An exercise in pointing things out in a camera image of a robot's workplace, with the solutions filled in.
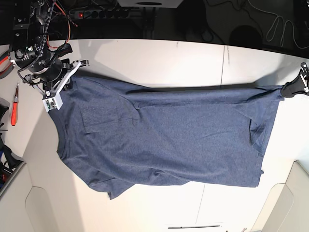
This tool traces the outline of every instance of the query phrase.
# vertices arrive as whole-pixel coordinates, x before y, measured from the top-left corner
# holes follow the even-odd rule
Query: red screwdriver handle
[[[17,102],[13,102],[13,110],[12,110],[12,117],[11,117],[11,125],[15,126],[17,122]]]

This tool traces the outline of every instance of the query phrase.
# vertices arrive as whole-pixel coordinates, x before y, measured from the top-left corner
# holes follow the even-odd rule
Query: t-shirt
[[[281,86],[153,89],[72,78],[49,112],[62,161],[111,199],[134,184],[256,187]]]

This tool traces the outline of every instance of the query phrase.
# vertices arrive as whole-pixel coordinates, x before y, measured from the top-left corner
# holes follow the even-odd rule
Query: screwdriver
[[[16,86],[14,102],[13,102],[13,110],[12,110],[12,117],[11,117],[12,126],[15,126],[17,122],[18,92],[19,92],[19,83],[17,83],[17,86]]]

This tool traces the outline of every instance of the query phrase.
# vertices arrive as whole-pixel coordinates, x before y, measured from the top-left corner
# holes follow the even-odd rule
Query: white table
[[[284,84],[293,80],[302,58],[204,43],[151,40],[71,41],[64,58],[88,59],[94,73],[148,87],[194,87],[250,83]],[[13,100],[16,71],[0,80],[0,97]],[[271,188],[287,179],[293,161],[309,164],[304,127],[309,97],[281,102],[257,188],[191,182],[179,187],[134,186],[109,201],[89,189],[57,157],[57,134],[43,110],[41,96],[21,85],[19,118],[5,142],[28,163],[33,185],[51,199],[61,231],[163,231],[165,224],[188,226],[227,222],[228,231],[253,226]]]

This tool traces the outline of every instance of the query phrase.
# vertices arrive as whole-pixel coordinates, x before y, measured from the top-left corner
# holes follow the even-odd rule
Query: table surface
[[[53,42],[53,45],[60,44],[59,41]],[[220,86],[253,82],[260,86],[283,85],[287,81],[292,81],[299,72],[301,62],[307,61],[303,58],[278,53],[205,43],[154,40],[75,40],[70,44],[73,53],[64,58],[70,58],[71,61],[88,59],[90,66],[83,68],[84,70],[148,87]],[[0,46],[0,53],[7,48],[8,46]],[[0,98],[12,103],[18,81],[20,79],[16,70],[0,80]],[[33,185],[47,190],[52,196],[51,201],[57,212],[63,206],[54,196],[59,197],[59,188],[62,188],[63,191],[66,189],[67,192],[76,192],[79,196],[77,202],[80,212],[85,217],[91,207],[95,208],[98,214],[102,213],[102,209],[99,209],[95,202],[98,198],[99,202],[105,204],[108,209],[113,209],[115,213],[119,212],[118,209],[124,211],[125,217],[126,210],[123,209],[123,205],[128,202],[133,203],[139,197],[139,201],[144,200],[144,204],[151,208],[152,214],[155,215],[159,213],[164,215],[162,213],[164,205],[182,212],[184,209],[187,211],[187,213],[172,216],[169,214],[168,221],[162,220],[165,224],[202,225],[218,221],[234,221],[239,223],[239,228],[249,229],[257,219],[271,188],[278,183],[285,183],[294,160],[301,160],[301,164],[309,170],[309,144],[306,132],[308,105],[309,97],[303,95],[286,99],[279,104],[262,165],[265,173],[261,177],[259,187],[238,188],[196,182],[182,187],[135,186],[112,203],[98,193],[92,193],[93,191],[89,193],[84,183],[71,174],[71,171],[67,172],[67,175],[70,173],[73,176],[75,186],[71,186],[70,189],[67,185],[60,186],[58,182],[50,181],[52,171],[55,167],[62,170],[60,168],[62,164],[56,159],[51,161],[47,156],[48,152],[36,154],[33,140],[40,138],[33,132],[40,122],[42,134],[56,138],[57,133],[44,111],[42,97],[35,89],[26,84],[20,85],[18,121],[15,127],[10,125],[11,108],[2,121],[5,123],[3,128],[8,129],[4,134],[5,143],[15,154],[26,159]],[[159,200],[151,204],[149,203],[150,197],[153,197],[154,193]],[[69,195],[63,193],[63,197],[65,196],[70,198]],[[183,202],[181,208],[178,208],[179,201]],[[56,217],[60,227],[62,223],[66,223],[61,215]],[[104,224],[113,228],[117,224],[115,221],[104,221]],[[133,222],[126,221],[123,227],[131,225],[130,223]],[[91,228],[90,221],[84,221],[83,227]]]

